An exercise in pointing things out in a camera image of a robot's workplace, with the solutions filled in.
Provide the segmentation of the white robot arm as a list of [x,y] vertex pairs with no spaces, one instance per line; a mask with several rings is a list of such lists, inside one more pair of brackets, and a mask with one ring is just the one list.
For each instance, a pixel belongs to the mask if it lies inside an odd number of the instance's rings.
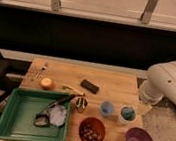
[[176,107],[176,61],[150,66],[147,80],[142,82],[138,95],[143,103],[149,105],[155,105],[167,97]]

